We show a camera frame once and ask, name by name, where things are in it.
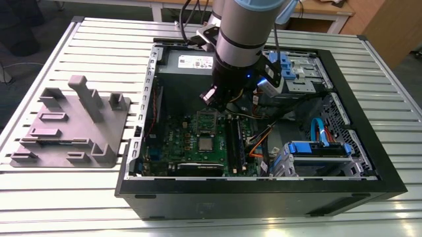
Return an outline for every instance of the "metal table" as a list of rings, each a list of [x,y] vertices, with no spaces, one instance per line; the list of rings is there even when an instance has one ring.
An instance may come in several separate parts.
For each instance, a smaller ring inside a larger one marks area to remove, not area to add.
[[[195,33],[190,25],[187,35]],[[422,233],[422,112],[371,45],[355,36],[281,31],[282,46],[333,52],[409,192],[334,217],[142,221],[114,197],[123,147],[134,134],[154,37],[179,38],[173,23],[86,18],[72,22],[0,136],[0,233],[58,236],[418,236]],[[274,44],[270,35],[269,44]],[[14,168],[43,89],[72,74],[132,100],[115,168]]]

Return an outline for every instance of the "black cable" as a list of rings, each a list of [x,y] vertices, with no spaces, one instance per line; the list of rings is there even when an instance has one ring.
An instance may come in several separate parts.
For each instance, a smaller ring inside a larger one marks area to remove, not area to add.
[[[198,4],[198,12],[199,12],[199,15],[202,16],[203,12],[201,11],[201,2],[199,2],[199,0],[197,0],[197,4]]]
[[[289,112],[291,112],[298,105],[301,105],[303,102],[306,102],[306,101],[309,101],[311,99],[325,97],[327,94],[329,94],[329,92],[323,91],[323,92],[319,92],[317,94],[305,95],[294,103],[291,103],[290,105],[287,105],[287,106],[282,107],[281,109],[278,109],[278,111],[274,113],[274,115],[270,118],[270,122],[267,124],[266,129],[263,131],[261,131],[255,136],[251,137],[251,141],[255,140],[258,137],[261,137],[262,135],[265,135],[270,131],[270,129],[275,125],[277,121]]]
[[[6,85],[12,85],[14,84],[14,82],[15,82],[15,80],[14,80],[14,78],[8,81],[8,82],[6,82],[6,71],[4,71],[4,66],[3,66],[3,63],[0,62],[0,67],[2,67],[2,70],[3,70],[3,79],[4,79],[4,84]]]
[[[199,6],[199,0],[195,3],[194,9],[193,9],[191,14],[190,14],[190,17],[186,20],[186,23],[185,23],[185,26],[183,26],[183,31],[185,31],[185,27],[187,27],[187,24],[191,22],[191,19],[193,19],[194,15],[195,15],[195,11],[197,11],[197,7],[198,6]]]
[[[206,7],[205,7],[203,15],[201,16],[201,24],[205,23],[205,16],[206,16],[206,12],[207,12],[209,3],[210,3],[210,0],[207,0],[207,2],[206,2]]]
[[[181,9],[181,14],[179,14],[181,34],[182,34],[182,37],[183,37],[183,40],[185,40],[186,43],[189,43],[189,40],[187,40],[186,33],[185,33],[185,27],[183,27],[183,21],[182,21],[182,19],[183,19],[183,12],[185,12],[186,7],[187,7],[187,5],[190,4],[190,2],[191,2],[191,0],[187,0],[187,1],[185,2],[183,7],[182,7],[182,9]]]
[[[275,38],[275,48],[277,48],[277,61],[278,63],[281,63],[282,59],[281,59],[281,51],[279,51],[279,44],[278,44],[277,24],[274,24],[274,38]]]
[[[302,1],[299,0],[299,4],[301,4],[301,13],[299,13],[299,18],[303,18],[303,3]]]

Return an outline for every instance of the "blue led light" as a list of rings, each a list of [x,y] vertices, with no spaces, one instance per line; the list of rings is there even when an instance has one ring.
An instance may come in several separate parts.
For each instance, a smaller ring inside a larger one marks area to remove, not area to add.
[[[263,78],[259,82],[258,82],[258,85],[263,84],[266,81],[266,78]]]

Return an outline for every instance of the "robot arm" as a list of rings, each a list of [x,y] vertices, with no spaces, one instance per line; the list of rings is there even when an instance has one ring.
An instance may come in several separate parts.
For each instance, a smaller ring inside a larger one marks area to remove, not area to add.
[[[281,69],[277,63],[270,63],[262,50],[277,18],[289,15],[281,19],[287,21],[291,15],[295,7],[293,2],[297,3],[298,0],[291,0],[290,4],[286,4],[285,0],[226,0],[223,3],[215,1],[218,7],[213,6],[213,10],[221,10],[223,5],[223,13],[218,40],[211,42],[215,45],[213,86],[201,98],[219,111],[226,109],[227,103],[242,93],[245,87],[257,86],[262,77],[278,86]],[[218,29],[213,27],[214,25],[210,25],[201,35],[211,35],[210,32]],[[269,67],[274,72],[271,77],[265,70]]]

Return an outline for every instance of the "white label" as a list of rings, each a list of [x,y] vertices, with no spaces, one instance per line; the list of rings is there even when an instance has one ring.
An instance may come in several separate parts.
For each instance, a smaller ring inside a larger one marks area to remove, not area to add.
[[[277,154],[278,152],[279,152],[279,148],[274,147],[273,150],[271,150],[271,154]]]
[[[179,56],[179,68],[213,69],[213,57],[209,56]]]
[[[254,95],[253,97],[253,103],[254,105],[258,105],[259,97]]]
[[[269,169],[269,166],[267,166],[267,164],[262,161],[262,168],[263,168],[263,170],[265,170],[265,172],[267,171],[267,169]]]
[[[305,73],[302,68],[294,68],[293,71],[294,73]]]

